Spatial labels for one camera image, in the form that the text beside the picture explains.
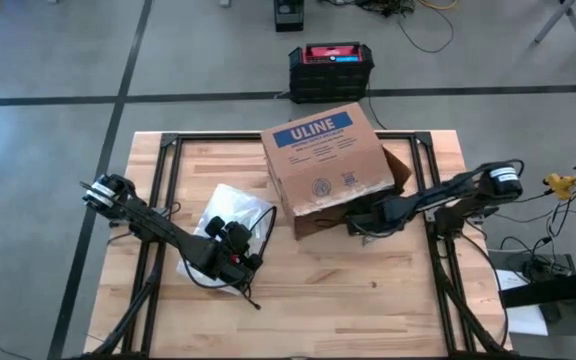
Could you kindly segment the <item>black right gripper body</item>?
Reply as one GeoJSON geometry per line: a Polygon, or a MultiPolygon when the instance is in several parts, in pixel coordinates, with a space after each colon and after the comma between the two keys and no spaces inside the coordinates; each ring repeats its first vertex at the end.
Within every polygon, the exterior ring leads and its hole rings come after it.
{"type": "Polygon", "coordinates": [[[384,206],[392,197],[358,199],[351,202],[343,219],[349,235],[390,236],[392,226],[385,220],[384,206]]]}

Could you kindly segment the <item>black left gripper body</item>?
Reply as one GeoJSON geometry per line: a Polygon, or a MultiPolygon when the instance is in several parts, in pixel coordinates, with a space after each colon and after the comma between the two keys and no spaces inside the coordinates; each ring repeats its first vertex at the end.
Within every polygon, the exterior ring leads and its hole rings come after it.
{"type": "Polygon", "coordinates": [[[215,240],[216,255],[205,274],[224,282],[237,291],[245,291],[256,271],[262,266],[259,254],[249,253],[252,232],[236,221],[226,223],[221,217],[213,217],[204,228],[215,240]]]}

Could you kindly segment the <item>brown cardboard shipping box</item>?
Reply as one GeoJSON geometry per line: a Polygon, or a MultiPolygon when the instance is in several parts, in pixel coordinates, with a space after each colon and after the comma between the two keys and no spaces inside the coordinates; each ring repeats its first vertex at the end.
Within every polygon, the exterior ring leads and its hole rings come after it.
{"type": "Polygon", "coordinates": [[[341,224],[354,200],[402,191],[412,175],[357,103],[266,129],[261,141],[296,240],[341,224]]]}

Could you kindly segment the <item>red and black toolbox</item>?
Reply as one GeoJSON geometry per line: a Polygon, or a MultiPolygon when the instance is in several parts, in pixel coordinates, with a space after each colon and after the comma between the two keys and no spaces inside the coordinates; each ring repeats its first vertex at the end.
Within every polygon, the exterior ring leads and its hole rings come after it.
{"type": "Polygon", "coordinates": [[[288,57],[294,103],[357,102],[366,95],[374,60],[365,44],[307,44],[288,57]]]}

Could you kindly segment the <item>black power adapter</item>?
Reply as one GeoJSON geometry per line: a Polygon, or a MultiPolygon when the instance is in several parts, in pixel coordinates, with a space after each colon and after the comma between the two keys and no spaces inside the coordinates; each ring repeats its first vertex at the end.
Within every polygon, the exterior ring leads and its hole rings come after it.
{"type": "Polygon", "coordinates": [[[522,276],[530,283],[544,282],[562,277],[556,264],[541,258],[531,258],[522,265],[522,276]]]}

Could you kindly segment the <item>white paper sheet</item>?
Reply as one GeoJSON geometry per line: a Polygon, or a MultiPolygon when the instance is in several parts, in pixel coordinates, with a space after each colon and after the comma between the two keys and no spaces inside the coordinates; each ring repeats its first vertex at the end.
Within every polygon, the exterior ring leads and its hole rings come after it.
{"type": "MultiPolygon", "coordinates": [[[[500,289],[508,290],[527,285],[528,282],[509,270],[497,270],[500,289]]],[[[548,336],[547,323],[538,305],[508,308],[509,332],[527,335],[548,336]]]]}

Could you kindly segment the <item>black cart crossbar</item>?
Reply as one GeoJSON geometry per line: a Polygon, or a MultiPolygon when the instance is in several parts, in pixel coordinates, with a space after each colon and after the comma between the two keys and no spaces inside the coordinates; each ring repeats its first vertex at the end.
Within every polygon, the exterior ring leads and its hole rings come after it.
{"type": "Polygon", "coordinates": [[[576,274],[501,290],[505,308],[576,300],[576,274]]]}

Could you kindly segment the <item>small black floor device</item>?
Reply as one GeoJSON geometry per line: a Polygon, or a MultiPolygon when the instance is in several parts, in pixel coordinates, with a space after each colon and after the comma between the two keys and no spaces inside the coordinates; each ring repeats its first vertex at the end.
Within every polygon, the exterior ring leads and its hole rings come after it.
{"type": "Polygon", "coordinates": [[[273,0],[274,22],[277,32],[302,31],[304,0],[273,0]]]}

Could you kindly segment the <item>grey equipment cart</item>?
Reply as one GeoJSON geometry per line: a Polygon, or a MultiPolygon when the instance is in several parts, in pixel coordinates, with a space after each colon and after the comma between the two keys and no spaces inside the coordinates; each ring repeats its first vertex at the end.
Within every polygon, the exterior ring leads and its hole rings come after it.
{"type": "MultiPolygon", "coordinates": [[[[576,265],[569,254],[536,254],[531,255],[527,250],[492,250],[490,258],[495,271],[509,270],[525,279],[522,265],[531,258],[541,258],[552,261],[563,273],[564,278],[576,274],[576,265]]],[[[567,300],[538,305],[547,323],[548,336],[545,337],[576,337],[576,300],[567,300]]]]}

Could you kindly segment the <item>black aluminium table frame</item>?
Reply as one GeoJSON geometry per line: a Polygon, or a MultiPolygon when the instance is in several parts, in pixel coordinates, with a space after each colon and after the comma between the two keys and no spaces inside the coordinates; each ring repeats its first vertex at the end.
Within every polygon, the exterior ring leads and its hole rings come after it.
{"type": "MultiPolygon", "coordinates": [[[[463,168],[456,142],[381,131],[412,171],[413,195],[463,168]]],[[[385,238],[343,222],[296,240],[270,178],[261,132],[140,132],[121,175],[149,207],[193,234],[220,184],[277,207],[252,295],[203,289],[177,272],[180,253],[133,233],[107,250],[87,351],[70,360],[502,360],[511,352],[477,318],[499,310],[482,249],[459,262],[424,213],[385,238]]]]}

